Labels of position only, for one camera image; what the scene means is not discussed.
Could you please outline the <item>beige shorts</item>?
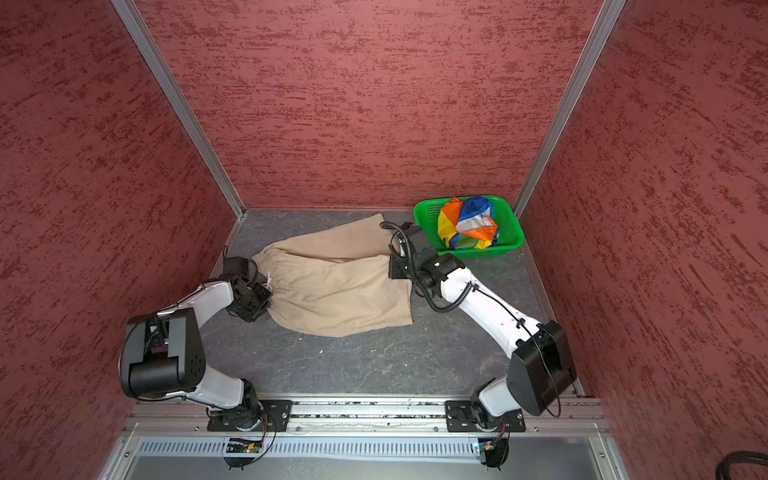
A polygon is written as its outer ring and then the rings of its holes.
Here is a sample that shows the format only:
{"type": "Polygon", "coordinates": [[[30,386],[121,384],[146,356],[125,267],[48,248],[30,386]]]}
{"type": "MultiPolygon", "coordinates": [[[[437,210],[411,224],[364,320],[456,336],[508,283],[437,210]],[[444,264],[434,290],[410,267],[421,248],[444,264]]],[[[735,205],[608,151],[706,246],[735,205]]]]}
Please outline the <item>beige shorts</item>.
{"type": "Polygon", "coordinates": [[[257,253],[253,259],[272,293],[272,319],[295,332],[334,338],[411,325],[411,283],[389,277],[383,221],[375,214],[257,253]]]}

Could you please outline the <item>green plastic basket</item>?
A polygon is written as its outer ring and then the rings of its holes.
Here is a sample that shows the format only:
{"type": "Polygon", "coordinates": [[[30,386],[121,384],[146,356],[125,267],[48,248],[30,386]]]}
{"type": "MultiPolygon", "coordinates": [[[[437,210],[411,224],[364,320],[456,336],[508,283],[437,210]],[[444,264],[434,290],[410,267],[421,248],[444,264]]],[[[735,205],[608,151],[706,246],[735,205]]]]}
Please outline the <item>green plastic basket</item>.
{"type": "Polygon", "coordinates": [[[437,218],[442,207],[453,198],[467,200],[475,196],[452,197],[434,200],[424,200],[413,209],[415,222],[427,235],[427,238],[440,254],[450,253],[462,259],[481,258],[504,255],[523,245],[525,235],[510,205],[501,197],[480,195],[491,200],[494,204],[494,221],[499,227],[497,244],[486,250],[449,250],[440,240],[437,233],[437,218]]]}

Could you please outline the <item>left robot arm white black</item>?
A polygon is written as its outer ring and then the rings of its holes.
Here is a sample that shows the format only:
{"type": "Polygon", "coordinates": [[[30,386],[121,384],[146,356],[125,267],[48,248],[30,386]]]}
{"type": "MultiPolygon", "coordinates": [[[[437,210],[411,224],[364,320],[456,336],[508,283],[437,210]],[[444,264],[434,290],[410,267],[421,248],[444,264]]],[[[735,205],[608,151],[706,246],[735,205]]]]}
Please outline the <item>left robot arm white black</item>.
{"type": "Polygon", "coordinates": [[[268,309],[272,293],[242,274],[211,279],[173,305],[131,319],[118,359],[123,393],[142,402],[185,400],[207,408],[209,426],[267,428],[268,415],[248,380],[207,363],[200,329],[224,311],[247,323],[268,309]]]}

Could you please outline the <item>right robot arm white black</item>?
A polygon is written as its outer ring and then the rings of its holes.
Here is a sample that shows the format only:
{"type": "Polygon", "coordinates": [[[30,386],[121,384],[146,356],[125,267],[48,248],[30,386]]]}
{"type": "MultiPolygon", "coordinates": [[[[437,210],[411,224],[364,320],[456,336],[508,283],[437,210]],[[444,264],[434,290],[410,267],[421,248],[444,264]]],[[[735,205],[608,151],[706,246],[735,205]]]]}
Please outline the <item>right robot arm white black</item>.
{"type": "Polygon", "coordinates": [[[476,427],[494,431],[504,416],[525,412],[539,416],[562,413],[561,395],[577,380],[564,329],[523,313],[483,284],[456,256],[440,254],[422,228],[389,221],[380,227],[392,233],[388,276],[408,280],[436,313],[460,310],[503,350],[507,374],[479,387],[468,413],[476,427]]]}

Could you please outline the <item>multicolour shorts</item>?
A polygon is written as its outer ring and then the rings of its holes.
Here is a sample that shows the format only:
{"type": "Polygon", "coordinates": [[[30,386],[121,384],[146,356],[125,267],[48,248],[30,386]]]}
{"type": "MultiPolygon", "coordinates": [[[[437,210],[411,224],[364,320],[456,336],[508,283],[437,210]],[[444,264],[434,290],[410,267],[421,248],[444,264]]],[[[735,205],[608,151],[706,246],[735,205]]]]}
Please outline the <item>multicolour shorts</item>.
{"type": "Polygon", "coordinates": [[[437,218],[437,233],[449,250],[486,250],[497,244],[499,227],[494,204],[483,196],[453,198],[437,218]]]}

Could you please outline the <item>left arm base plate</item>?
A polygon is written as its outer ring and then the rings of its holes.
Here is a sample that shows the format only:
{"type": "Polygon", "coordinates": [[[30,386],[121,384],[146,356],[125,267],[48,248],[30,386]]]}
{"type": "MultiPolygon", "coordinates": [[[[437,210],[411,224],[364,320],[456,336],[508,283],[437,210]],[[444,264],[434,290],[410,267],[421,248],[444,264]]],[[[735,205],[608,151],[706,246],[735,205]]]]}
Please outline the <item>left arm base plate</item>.
{"type": "Polygon", "coordinates": [[[294,402],[287,399],[261,400],[258,414],[232,410],[209,410],[208,432],[242,434],[285,432],[294,402]]]}

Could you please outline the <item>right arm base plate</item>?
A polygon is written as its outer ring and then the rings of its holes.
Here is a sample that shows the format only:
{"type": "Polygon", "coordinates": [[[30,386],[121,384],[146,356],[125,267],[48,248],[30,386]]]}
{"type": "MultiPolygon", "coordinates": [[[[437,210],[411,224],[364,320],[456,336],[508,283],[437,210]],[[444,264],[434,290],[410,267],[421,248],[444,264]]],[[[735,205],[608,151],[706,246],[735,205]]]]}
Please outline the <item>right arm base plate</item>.
{"type": "Polygon", "coordinates": [[[446,425],[451,433],[522,433],[526,425],[521,410],[493,416],[479,401],[449,400],[444,403],[446,425]]]}

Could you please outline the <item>left aluminium corner post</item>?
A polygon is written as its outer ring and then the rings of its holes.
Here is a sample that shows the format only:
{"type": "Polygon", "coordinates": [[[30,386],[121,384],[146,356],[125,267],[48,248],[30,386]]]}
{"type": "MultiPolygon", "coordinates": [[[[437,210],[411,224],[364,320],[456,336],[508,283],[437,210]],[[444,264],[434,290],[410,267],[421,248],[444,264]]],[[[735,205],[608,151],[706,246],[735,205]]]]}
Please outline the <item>left aluminium corner post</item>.
{"type": "Polygon", "coordinates": [[[136,3],[128,0],[112,0],[111,4],[203,159],[219,190],[234,212],[236,219],[242,221],[247,209],[153,39],[136,3]]]}

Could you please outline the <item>aluminium corner post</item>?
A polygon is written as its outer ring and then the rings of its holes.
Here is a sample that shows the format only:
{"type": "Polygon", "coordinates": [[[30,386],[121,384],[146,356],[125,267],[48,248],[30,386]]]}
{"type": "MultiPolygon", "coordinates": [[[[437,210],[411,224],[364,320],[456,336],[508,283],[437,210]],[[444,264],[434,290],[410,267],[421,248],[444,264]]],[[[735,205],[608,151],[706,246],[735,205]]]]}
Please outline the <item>aluminium corner post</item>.
{"type": "Polygon", "coordinates": [[[549,128],[544,135],[531,169],[513,205],[520,219],[526,210],[536,186],[554,153],[561,135],[576,108],[588,80],[604,50],[604,47],[626,5],[625,0],[605,0],[598,12],[585,41],[577,63],[567,82],[549,128]]]}
{"type": "Polygon", "coordinates": [[[136,3],[128,0],[112,0],[111,4],[203,159],[219,190],[234,212],[236,219],[242,221],[247,209],[153,39],[136,3]]]}

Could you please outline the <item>right aluminium corner post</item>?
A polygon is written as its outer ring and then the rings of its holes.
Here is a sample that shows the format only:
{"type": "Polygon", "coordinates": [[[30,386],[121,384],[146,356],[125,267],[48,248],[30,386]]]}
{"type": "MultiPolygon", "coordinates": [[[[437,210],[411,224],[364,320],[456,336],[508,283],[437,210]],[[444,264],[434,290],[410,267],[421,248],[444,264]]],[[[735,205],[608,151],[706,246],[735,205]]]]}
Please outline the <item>right aluminium corner post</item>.
{"type": "Polygon", "coordinates": [[[585,41],[577,63],[567,82],[549,128],[544,135],[531,169],[513,205],[520,219],[526,210],[536,186],[554,153],[561,135],[576,108],[588,80],[604,50],[604,47],[626,5],[625,0],[605,0],[598,12],[585,41]]]}

